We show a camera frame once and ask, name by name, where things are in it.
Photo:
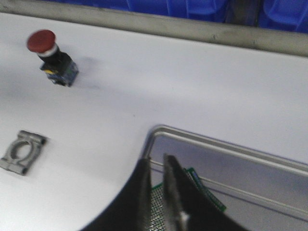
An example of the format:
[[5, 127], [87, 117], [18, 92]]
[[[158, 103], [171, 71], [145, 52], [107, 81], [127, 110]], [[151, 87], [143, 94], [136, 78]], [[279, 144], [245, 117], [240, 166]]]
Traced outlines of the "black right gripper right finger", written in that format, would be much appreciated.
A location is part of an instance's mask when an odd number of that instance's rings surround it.
[[164, 155], [163, 208], [167, 231], [245, 231], [197, 189], [173, 155]]

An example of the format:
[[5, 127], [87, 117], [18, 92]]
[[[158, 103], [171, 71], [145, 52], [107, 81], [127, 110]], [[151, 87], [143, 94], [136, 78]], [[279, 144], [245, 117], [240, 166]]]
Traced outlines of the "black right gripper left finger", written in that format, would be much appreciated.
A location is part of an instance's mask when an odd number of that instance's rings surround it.
[[150, 160], [139, 159], [111, 204], [83, 231], [147, 231], [151, 224]]

